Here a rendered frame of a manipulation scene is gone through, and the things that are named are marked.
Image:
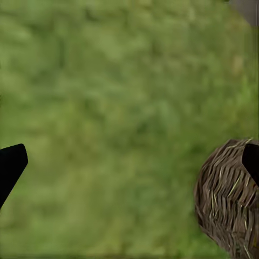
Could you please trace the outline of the wicker basket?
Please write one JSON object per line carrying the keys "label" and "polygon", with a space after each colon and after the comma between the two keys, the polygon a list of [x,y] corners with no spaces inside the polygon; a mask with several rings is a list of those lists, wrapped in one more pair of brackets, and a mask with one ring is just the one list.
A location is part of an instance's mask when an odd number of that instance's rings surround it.
{"label": "wicker basket", "polygon": [[194,186],[200,230],[231,259],[259,259],[259,187],[242,163],[248,143],[259,146],[259,139],[232,138],[217,146]]}

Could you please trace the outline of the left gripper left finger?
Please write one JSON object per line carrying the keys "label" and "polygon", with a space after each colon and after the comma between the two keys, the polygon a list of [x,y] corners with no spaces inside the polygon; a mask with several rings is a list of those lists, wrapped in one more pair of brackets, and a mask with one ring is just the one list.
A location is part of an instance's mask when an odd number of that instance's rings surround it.
{"label": "left gripper left finger", "polygon": [[24,144],[0,149],[0,208],[28,165]]}

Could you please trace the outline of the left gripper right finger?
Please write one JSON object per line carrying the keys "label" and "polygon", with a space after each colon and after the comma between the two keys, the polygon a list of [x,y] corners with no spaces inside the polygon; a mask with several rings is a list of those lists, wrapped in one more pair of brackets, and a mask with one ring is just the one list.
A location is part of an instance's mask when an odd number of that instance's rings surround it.
{"label": "left gripper right finger", "polygon": [[259,146],[250,143],[246,144],[242,163],[255,180],[254,183],[259,187]]}

